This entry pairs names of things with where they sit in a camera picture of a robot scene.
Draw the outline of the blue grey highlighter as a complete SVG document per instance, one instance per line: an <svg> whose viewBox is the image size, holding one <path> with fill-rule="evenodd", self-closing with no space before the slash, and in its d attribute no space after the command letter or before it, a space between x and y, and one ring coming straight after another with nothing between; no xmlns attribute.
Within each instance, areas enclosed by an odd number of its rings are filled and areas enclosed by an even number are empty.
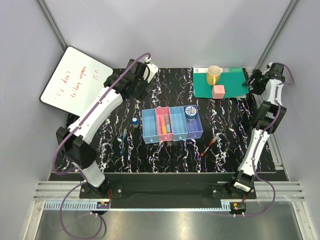
<svg viewBox="0 0 320 240"><path fill-rule="evenodd" d="M170 121L170 116L168 113L164 114L164 120L165 120L165 127L166 127L166 132L171 133L171 121Z"/></svg>

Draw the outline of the blue cleaning gel jar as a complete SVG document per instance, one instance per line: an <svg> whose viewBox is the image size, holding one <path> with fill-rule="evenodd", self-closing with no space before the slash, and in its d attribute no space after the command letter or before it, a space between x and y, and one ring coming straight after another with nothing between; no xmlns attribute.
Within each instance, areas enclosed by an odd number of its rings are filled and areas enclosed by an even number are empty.
<svg viewBox="0 0 320 240"><path fill-rule="evenodd" d="M187 123L192 123L198 114L197 109L192 105L186 106L184 113Z"/></svg>

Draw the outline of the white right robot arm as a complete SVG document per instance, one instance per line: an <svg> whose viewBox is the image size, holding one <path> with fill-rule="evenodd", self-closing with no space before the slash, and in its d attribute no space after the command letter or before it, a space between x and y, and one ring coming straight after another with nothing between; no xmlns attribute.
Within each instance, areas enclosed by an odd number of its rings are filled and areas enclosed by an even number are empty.
<svg viewBox="0 0 320 240"><path fill-rule="evenodd" d="M237 170L235 180L227 185L228 195L232 198L239 198L253 189L255 171L262 150L269 137L277 130L287 111L282 104L282 89L285 85L284 69L284 64L271 62L267 65L266 71L254 70L249 79L243 83L249 87L252 94L266 93L267 100L260 104L255 113L247 152Z"/></svg>

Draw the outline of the green cutting mat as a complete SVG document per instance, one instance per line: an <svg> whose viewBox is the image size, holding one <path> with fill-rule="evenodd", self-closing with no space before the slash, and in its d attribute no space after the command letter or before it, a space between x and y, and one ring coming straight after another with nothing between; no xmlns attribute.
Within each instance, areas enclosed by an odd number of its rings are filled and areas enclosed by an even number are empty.
<svg viewBox="0 0 320 240"><path fill-rule="evenodd" d="M207 83L207 67L193 68L193 95L196 98L219 99L213 96L218 88L223 88L222 98L246 98L249 93L247 86L242 85L247 80L247 73L244 68L231 67L222 68L222 73L216 85Z"/></svg>

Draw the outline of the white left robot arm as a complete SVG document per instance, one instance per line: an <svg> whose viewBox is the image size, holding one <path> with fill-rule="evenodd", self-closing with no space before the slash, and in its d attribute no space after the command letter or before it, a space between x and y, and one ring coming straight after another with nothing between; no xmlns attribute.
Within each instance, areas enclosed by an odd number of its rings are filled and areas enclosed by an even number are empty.
<svg viewBox="0 0 320 240"><path fill-rule="evenodd" d="M158 70L149 56L143 62L130 59L120 74L113 73L107 77L98 96L77 121L56 131L56 152L72 162L82 174L85 185L97 198L103 198L108 193L109 181L96 162L97 152L90 145L92 139L110 113L125 99L133 97L141 101L145 98Z"/></svg>

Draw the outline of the orange highlighter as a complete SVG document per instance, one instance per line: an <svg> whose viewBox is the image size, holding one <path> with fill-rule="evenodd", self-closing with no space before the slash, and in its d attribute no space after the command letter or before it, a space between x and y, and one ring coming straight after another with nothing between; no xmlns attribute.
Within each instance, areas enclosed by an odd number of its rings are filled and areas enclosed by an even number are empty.
<svg viewBox="0 0 320 240"><path fill-rule="evenodd" d="M163 114L160 115L159 120L160 120L160 128L161 128L162 134L167 134L167 125L166 125L165 116Z"/></svg>

